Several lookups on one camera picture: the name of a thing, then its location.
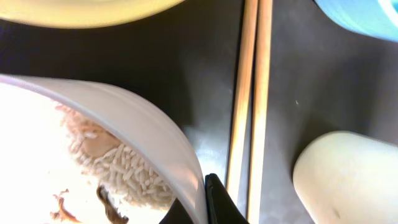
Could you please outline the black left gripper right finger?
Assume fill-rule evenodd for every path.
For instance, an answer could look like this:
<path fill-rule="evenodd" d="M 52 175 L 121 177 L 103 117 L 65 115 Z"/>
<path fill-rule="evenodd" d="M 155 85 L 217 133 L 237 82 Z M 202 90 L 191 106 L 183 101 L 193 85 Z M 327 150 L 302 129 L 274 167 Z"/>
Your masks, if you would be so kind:
<path fill-rule="evenodd" d="M 205 176 L 205 195 L 210 224 L 249 224 L 216 174 Z"/>

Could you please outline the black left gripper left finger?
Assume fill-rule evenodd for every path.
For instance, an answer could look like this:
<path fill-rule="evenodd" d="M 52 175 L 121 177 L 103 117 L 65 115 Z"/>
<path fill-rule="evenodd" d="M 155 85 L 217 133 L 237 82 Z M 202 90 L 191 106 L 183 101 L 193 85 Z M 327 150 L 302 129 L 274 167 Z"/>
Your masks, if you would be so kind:
<path fill-rule="evenodd" d="M 176 199 L 159 224 L 193 224 L 183 205 Z"/>

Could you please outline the rice food waste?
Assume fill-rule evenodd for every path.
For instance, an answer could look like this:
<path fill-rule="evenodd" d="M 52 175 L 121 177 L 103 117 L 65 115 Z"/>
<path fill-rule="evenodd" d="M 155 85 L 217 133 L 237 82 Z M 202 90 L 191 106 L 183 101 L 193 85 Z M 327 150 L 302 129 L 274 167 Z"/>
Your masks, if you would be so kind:
<path fill-rule="evenodd" d="M 130 223 L 134 209 L 169 210 L 176 196 L 137 150 L 77 110 L 57 104 L 61 126 L 70 140 L 67 149 L 96 196 L 110 223 Z"/>

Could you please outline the white cup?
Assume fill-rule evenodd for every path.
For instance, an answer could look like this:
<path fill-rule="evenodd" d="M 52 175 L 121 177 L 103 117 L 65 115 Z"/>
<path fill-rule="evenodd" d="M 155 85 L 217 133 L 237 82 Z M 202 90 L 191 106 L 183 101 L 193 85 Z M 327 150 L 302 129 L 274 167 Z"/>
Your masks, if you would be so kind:
<path fill-rule="evenodd" d="M 299 155 L 294 189 L 315 223 L 397 223 L 397 146 L 347 131 Z"/>

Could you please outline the yellow plate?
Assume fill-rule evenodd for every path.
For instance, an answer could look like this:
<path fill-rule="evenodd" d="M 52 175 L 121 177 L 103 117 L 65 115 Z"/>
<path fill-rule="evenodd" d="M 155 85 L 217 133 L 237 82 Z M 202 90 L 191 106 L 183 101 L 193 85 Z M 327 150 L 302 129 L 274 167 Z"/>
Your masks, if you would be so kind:
<path fill-rule="evenodd" d="M 137 21 L 183 0 L 1 0 L 1 19 L 32 26 L 90 29 Z"/>

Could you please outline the light blue bowl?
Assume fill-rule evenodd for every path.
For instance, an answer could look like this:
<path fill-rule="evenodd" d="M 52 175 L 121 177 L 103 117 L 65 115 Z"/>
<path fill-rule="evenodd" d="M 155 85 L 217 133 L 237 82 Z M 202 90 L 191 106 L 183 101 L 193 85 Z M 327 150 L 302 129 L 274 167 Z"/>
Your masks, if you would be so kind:
<path fill-rule="evenodd" d="M 377 39 L 397 42 L 397 0 L 315 0 L 339 26 Z"/>

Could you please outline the left wooden chopstick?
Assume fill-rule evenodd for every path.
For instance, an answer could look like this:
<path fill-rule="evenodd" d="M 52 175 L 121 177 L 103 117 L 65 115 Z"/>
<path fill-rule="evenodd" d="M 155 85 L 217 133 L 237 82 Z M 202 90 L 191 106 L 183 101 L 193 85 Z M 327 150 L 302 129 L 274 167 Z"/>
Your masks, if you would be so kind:
<path fill-rule="evenodd" d="M 245 0 L 244 2 L 226 181 L 226 190 L 234 204 L 238 203 L 241 181 L 246 123 L 251 93 L 258 5 L 258 0 Z"/>

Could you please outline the wooden chopstick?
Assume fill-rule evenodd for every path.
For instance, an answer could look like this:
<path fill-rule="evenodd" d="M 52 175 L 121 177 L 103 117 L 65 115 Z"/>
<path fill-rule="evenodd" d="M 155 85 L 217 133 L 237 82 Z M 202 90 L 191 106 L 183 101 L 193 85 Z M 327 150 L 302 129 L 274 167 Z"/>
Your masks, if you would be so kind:
<path fill-rule="evenodd" d="M 234 204 L 238 203 L 241 181 L 246 123 L 251 93 L 258 5 L 258 0 L 245 0 L 244 2 L 226 181 L 226 190 Z"/>
<path fill-rule="evenodd" d="M 271 61 L 273 0 L 259 0 L 256 31 L 254 69 L 254 95 L 252 109 L 251 157 L 249 161 L 249 190 L 247 221 L 259 224 L 262 173 L 266 143 L 267 101 Z"/>

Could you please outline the dark brown serving tray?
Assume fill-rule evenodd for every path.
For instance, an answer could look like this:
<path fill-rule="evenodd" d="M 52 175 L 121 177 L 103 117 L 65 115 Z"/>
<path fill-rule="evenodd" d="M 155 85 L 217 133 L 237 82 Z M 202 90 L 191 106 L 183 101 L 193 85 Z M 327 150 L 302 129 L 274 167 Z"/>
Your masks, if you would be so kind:
<path fill-rule="evenodd" d="M 99 29 L 1 21 L 1 72 L 103 82 L 141 95 L 225 180 L 244 3 L 185 1 Z M 275 0 L 261 223 L 311 223 L 292 171 L 312 140 L 352 131 L 397 143 L 397 44 L 355 34 L 310 0 Z"/>

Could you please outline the right wooden chopstick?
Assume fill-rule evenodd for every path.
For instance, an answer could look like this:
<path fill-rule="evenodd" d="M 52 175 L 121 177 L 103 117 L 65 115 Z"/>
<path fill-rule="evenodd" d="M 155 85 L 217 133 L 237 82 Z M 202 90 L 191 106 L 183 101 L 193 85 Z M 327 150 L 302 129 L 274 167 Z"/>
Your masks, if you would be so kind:
<path fill-rule="evenodd" d="M 254 95 L 252 109 L 251 157 L 249 161 L 249 190 L 247 221 L 259 224 L 262 173 L 266 143 L 267 101 L 271 61 L 273 0 L 259 0 L 256 31 L 254 69 Z"/>

